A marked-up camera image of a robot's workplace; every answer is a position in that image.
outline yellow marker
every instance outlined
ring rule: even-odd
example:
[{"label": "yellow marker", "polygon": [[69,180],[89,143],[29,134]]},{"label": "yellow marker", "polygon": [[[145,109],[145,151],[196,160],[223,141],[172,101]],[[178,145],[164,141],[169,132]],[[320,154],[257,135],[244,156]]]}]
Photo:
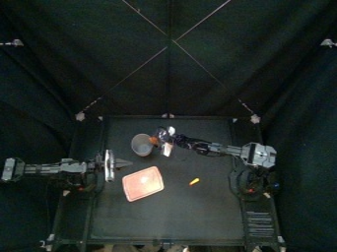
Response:
[{"label": "yellow marker", "polygon": [[194,185],[196,183],[198,183],[201,181],[200,178],[196,178],[192,182],[190,182],[190,185]]}]

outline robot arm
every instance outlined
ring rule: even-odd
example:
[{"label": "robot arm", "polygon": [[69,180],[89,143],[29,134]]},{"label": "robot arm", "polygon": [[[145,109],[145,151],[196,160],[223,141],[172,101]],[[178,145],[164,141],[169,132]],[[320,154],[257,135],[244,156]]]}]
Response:
[{"label": "robot arm", "polygon": [[86,186],[85,177],[88,174],[105,174],[106,182],[116,181],[116,172],[125,166],[132,165],[130,161],[116,158],[113,150],[106,150],[106,156],[97,154],[96,159],[79,162],[73,158],[63,158],[59,163],[26,164],[19,158],[11,157],[6,160],[2,176],[3,182],[21,180],[25,176],[57,176],[67,181],[77,178],[74,185]]},{"label": "robot arm", "polygon": [[165,148],[166,144],[177,145],[181,148],[196,151],[200,155],[223,157],[240,157],[247,165],[263,166],[271,168],[276,164],[277,151],[271,146],[263,146],[259,143],[249,143],[244,147],[224,146],[220,143],[189,138],[184,134],[176,134],[174,130],[160,127],[154,136],[150,138],[152,143],[158,148]]}]

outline black backdrop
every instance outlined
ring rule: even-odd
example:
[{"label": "black backdrop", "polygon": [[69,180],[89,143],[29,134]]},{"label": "black backdrop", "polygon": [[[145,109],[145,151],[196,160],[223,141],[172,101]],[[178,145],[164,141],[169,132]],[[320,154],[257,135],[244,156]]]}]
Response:
[{"label": "black backdrop", "polygon": [[[2,1],[0,42],[26,45],[0,48],[2,160],[65,158],[83,110],[251,116],[243,100],[280,152],[289,247],[337,250],[336,25],[328,0]],[[47,236],[42,188],[2,185],[3,250]]]}]

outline small cup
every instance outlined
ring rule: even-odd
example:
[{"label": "small cup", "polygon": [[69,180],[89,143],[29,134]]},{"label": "small cup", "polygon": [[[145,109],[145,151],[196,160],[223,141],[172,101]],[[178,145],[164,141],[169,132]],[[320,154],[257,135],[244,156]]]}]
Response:
[{"label": "small cup", "polygon": [[141,157],[149,156],[153,151],[153,144],[149,138],[149,135],[138,134],[132,139],[132,149]]}]

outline black table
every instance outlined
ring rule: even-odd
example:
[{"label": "black table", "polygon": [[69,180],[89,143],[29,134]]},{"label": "black table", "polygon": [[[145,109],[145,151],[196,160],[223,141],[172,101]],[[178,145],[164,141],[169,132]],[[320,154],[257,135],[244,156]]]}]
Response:
[{"label": "black table", "polygon": [[[273,239],[248,237],[247,205],[243,206],[229,187],[229,173],[235,168],[232,157],[205,157],[178,147],[170,157],[162,156],[156,149],[149,157],[133,152],[133,136],[152,135],[158,126],[174,126],[177,133],[225,146],[241,147],[249,142],[261,142],[259,125],[249,120],[233,123],[233,119],[220,117],[108,117],[104,122],[85,121],[79,124],[70,156],[92,158],[98,151],[113,149],[117,158],[133,161],[133,166],[117,172],[117,181],[106,184],[98,195],[73,193],[62,198],[54,227],[55,243],[77,244],[83,251],[88,244],[105,243],[244,246],[276,241],[277,244],[277,217],[269,207],[265,212],[273,217]],[[165,189],[129,202],[122,179],[153,165],[160,168]],[[197,177],[201,182],[190,186]],[[267,199],[263,201],[257,205],[260,208],[271,206]]]}]

